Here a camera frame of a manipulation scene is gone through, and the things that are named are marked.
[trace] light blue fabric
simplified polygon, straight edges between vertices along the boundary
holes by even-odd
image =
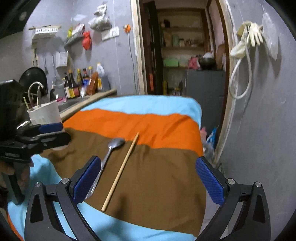
[[[137,95],[118,98],[104,98],[83,108],[82,111],[92,109],[102,109],[138,115],[187,115],[198,123],[199,127],[202,119],[202,109],[200,105],[192,98],[181,96]]]
[[[82,111],[95,108],[139,115],[171,115],[178,113],[191,117],[199,124],[199,127],[202,116],[201,107],[194,99],[177,96],[125,96],[104,98],[83,108]],[[31,168],[30,185],[25,194],[25,201],[19,206],[14,205],[12,202],[8,203],[8,212],[11,221],[23,238],[27,206],[34,184],[37,181],[41,181],[45,185],[55,184],[61,180],[54,166],[48,159],[42,158],[40,155],[34,155],[32,160],[35,167]],[[66,234],[75,238],[58,203],[55,203],[55,208]],[[148,229],[127,223],[110,217],[85,202],[79,204],[78,208],[85,220],[102,241],[193,241],[196,239],[196,237],[191,234]]]
[[[41,181],[45,185],[55,184],[61,180],[53,164],[48,159],[40,155],[34,155],[32,160],[35,166],[31,168],[30,184],[28,191],[25,193],[25,201],[18,206],[14,205],[13,202],[8,203],[8,212],[11,221],[23,238],[27,206],[34,184],[37,181]],[[55,203],[54,206],[65,233],[75,238],[63,215],[60,205]],[[148,229],[127,223],[100,212],[85,202],[78,204],[78,208],[90,227],[102,241],[193,241],[196,239],[191,234]]]

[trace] orange fabric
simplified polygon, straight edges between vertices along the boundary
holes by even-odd
[[[203,156],[199,126],[186,115],[137,115],[93,109],[77,112],[64,122],[64,127],[130,141],[139,132],[137,145],[192,150]]]
[[[22,238],[22,236],[20,236],[20,234],[18,233],[18,231],[15,229],[15,227],[14,227],[14,225],[13,225],[11,219],[10,219],[10,216],[9,216],[8,212],[6,212],[6,213],[7,213],[7,220],[8,220],[8,224],[9,224],[10,228],[12,229],[12,231],[15,233],[15,235],[16,235],[21,241],[24,241],[23,238]]]

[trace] sink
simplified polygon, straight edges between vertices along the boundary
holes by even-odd
[[[59,112],[60,113],[64,112],[65,110],[69,109],[73,105],[75,105],[75,104],[77,104],[79,102],[82,102],[82,101],[86,100],[87,98],[88,98],[88,96],[85,97],[85,98],[78,97],[78,98],[75,98],[75,99],[68,99],[66,102],[58,104]]]

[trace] kitchen counter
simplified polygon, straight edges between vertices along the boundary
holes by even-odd
[[[59,105],[62,122],[69,119],[72,115],[74,115],[85,106],[88,106],[91,103],[94,103],[102,98],[113,94],[116,94],[116,89],[111,89],[106,92],[98,92],[92,96],[86,96],[85,98],[75,98],[67,100],[65,103]]]

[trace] black pan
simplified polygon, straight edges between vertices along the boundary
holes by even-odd
[[[41,96],[47,95],[48,89],[47,89],[46,74],[44,73],[44,71],[42,69],[40,69],[38,67],[31,67],[31,68],[27,69],[20,77],[19,84],[24,88],[24,92],[28,92],[30,85],[35,81],[40,82],[44,86],[44,89],[41,89]],[[38,90],[38,85],[36,84],[36,85],[32,86],[30,92],[32,94],[37,94],[37,90]],[[24,93],[23,97],[25,97],[27,103],[29,103],[28,94]],[[32,100],[33,100],[33,102],[36,103],[37,96],[34,95]]]

